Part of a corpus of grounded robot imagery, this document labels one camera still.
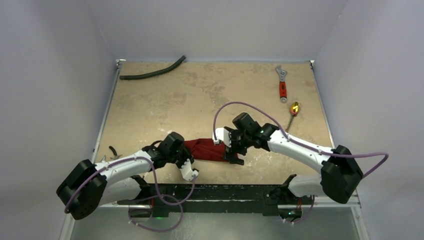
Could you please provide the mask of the dark red cloth napkin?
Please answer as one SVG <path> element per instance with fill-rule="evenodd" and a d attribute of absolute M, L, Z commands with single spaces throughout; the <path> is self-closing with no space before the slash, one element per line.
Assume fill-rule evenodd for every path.
<path fill-rule="evenodd" d="M 224 156 L 226 153 L 226 145 L 223 143 L 214 144 L 211 138 L 198 138 L 193 140 L 185 140 L 184 145 L 190 151 L 195 160 L 226 162 Z"/>

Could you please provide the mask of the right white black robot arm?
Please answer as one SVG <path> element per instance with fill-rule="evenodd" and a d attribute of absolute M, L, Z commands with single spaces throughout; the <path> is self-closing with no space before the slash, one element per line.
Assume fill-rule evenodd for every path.
<path fill-rule="evenodd" d="M 214 143 L 225 145 L 224 158 L 231 164 L 242 165 L 238 155 L 246 155 L 248 148 L 263 149 L 287 156 L 310 168 L 310 175 L 292 174 L 280 186 L 266 193 L 272 199 L 288 204 L 305 196 L 324 196 L 345 204 L 353 195 L 364 174 L 350 150 L 314 145 L 298 137 L 283 133 L 277 125 L 260 125 L 243 112 L 232 121 L 234 128 L 220 127 L 213 131 Z"/>

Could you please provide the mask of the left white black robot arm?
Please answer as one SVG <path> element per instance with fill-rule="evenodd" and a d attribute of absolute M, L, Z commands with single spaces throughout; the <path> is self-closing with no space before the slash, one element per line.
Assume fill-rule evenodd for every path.
<path fill-rule="evenodd" d="M 81 220 L 102 205 L 118 201 L 146 203 L 158 195 L 159 186 L 151 187 L 142 174 L 155 173 L 166 164 L 174 164 L 184 180 L 192 182 L 199 171 L 192 167 L 194 157 L 185 146 L 184 138 L 169 133 L 128 156 L 112 161 L 92 163 L 80 161 L 59 185 L 56 194 L 64 204 L 64 212 Z"/>

